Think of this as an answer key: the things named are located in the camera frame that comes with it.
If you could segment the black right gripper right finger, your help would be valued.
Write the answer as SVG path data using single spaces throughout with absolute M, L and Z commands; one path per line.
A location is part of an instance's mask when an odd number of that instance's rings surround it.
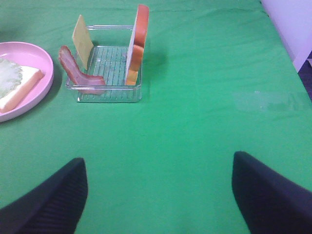
M 310 234 L 312 193 L 246 152 L 235 152 L 232 191 L 253 234 Z

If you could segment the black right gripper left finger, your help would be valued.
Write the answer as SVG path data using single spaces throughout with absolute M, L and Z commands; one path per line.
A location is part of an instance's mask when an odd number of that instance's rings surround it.
M 2 234 L 73 234 L 88 196 L 85 161 L 74 158 L 39 186 L 1 208 Z

